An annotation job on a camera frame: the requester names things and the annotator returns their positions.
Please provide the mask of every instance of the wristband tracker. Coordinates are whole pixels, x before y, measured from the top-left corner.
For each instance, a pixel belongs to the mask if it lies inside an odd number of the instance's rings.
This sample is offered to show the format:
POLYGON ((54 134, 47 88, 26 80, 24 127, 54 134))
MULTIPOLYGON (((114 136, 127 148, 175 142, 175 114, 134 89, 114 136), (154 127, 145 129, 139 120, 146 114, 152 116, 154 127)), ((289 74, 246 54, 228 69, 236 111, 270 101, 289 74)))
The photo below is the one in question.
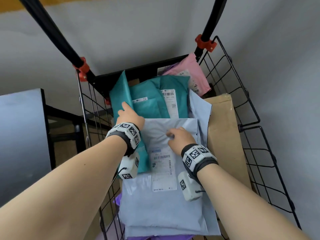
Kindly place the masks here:
POLYGON ((120 136, 127 144, 127 151, 125 152, 125 156, 129 157, 134 153, 139 142, 141 141, 139 131, 140 130, 138 126, 136 126, 134 123, 120 123, 109 130, 106 138, 112 135, 120 136))
POLYGON ((197 183, 200 185, 201 183, 197 177, 198 171, 204 168, 206 165, 218 164, 217 158, 212 155, 209 149, 198 144, 186 145, 182 149, 181 156, 184 167, 190 174, 190 177, 197 181, 197 183))

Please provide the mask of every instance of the stack of packages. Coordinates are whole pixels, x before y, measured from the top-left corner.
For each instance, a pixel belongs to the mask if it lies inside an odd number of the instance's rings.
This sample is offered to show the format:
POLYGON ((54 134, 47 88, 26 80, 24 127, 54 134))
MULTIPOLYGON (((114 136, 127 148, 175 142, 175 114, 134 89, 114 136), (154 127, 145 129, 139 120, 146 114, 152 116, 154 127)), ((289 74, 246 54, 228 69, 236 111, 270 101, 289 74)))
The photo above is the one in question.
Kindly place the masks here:
POLYGON ((206 146, 211 104, 200 98, 210 86, 192 53, 152 79, 128 86, 125 71, 110 91, 114 121, 125 101, 146 119, 141 130, 138 176, 122 183, 120 221, 125 238, 188 240, 193 235, 220 235, 208 196, 186 201, 178 182, 182 158, 168 146, 170 128, 184 127, 206 146))

